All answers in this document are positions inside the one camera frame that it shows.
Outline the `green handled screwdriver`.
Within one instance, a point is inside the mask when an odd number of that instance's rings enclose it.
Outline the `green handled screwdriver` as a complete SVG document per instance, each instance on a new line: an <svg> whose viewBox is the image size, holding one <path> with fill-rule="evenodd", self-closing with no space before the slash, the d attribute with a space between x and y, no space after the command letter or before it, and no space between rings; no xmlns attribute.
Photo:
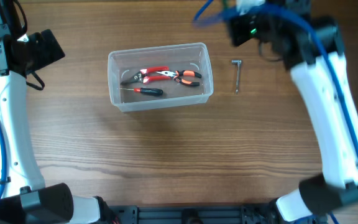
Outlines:
<svg viewBox="0 0 358 224"><path fill-rule="evenodd" d="M222 5L223 5L223 9L228 9L229 8L228 0L222 0Z"/></svg>

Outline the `red handled pruning shears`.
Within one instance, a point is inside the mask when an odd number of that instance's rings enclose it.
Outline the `red handled pruning shears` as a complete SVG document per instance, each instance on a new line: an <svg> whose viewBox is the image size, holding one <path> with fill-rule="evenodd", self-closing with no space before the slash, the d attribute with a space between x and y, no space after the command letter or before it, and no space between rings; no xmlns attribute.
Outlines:
<svg viewBox="0 0 358 224"><path fill-rule="evenodd" d="M148 84L150 82L155 81L162 81L162 80L169 80L170 77L165 75L152 75L152 73L162 72L162 71L169 71L168 66L159 66L159 67L149 67L140 69L137 73L133 76L121 82L121 85L129 85L132 83L142 83Z"/></svg>

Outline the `orange black needle-nose pliers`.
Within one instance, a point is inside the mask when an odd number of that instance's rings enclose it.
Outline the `orange black needle-nose pliers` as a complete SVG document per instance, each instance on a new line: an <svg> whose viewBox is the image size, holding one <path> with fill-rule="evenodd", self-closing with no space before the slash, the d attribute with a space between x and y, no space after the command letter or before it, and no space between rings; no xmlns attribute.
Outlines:
<svg viewBox="0 0 358 224"><path fill-rule="evenodd" d="M182 71L161 71L158 72L161 75L164 75L166 77L170 77L173 81L185 85L185 86L190 86L190 87L196 87L196 86L200 86L200 82L194 82L191 80L187 80L186 77L191 77L191 78L198 78L198 79L202 79L202 74L192 71L192 70L182 70Z"/></svg>

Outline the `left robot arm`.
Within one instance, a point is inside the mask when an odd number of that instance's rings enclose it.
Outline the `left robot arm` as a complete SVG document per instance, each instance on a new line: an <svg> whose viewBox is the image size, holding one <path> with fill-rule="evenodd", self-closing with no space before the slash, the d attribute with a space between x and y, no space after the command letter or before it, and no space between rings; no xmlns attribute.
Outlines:
<svg viewBox="0 0 358 224"><path fill-rule="evenodd" d="M0 0L0 223L118 223L101 197L46 186L26 111L28 75L64 57L52 31L27 34L18 1Z"/></svg>

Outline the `red and black screwdriver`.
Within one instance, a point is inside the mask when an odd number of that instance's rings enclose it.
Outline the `red and black screwdriver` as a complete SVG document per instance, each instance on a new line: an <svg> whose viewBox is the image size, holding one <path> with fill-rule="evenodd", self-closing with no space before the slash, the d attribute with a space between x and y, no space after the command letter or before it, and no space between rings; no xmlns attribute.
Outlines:
<svg viewBox="0 0 358 224"><path fill-rule="evenodd" d="M163 90L158 88L120 88L120 90L127 90L132 91L135 93L140 93L143 95L149 95L149 96L162 96Z"/></svg>

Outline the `small metal socket wrench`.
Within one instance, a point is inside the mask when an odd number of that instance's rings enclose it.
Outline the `small metal socket wrench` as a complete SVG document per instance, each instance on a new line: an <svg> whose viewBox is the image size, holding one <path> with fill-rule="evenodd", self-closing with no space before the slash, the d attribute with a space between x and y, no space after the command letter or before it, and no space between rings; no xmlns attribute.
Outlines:
<svg viewBox="0 0 358 224"><path fill-rule="evenodd" d="M242 60L241 59L234 59L234 60L231 60L231 63L233 65L237 66L235 94L238 94L239 93L239 82L240 82L240 75L241 75Z"/></svg>

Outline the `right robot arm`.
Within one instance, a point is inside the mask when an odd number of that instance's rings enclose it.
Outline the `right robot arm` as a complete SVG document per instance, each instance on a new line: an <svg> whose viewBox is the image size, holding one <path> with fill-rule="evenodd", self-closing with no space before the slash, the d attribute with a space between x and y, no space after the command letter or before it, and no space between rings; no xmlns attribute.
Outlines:
<svg viewBox="0 0 358 224"><path fill-rule="evenodd" d="M326 215L358 202L358 114L344 44L330 16L311 17L309 1L238 1L224 18L234 45L271 43L305 102L322 172L278 198L286 222Z"/></svg>

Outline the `clear plastic container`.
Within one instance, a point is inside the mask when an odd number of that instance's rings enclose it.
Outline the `clear plastic container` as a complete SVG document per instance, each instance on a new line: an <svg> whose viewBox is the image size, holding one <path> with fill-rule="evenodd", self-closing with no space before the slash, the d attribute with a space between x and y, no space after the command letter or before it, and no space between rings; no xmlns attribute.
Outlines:
<svg viewBox="0 0 358 224"><path fill-rule="evenodd" d="M108 56L111 103L122 112L205 103L214 91L204 43L113 51Z"/></svg>

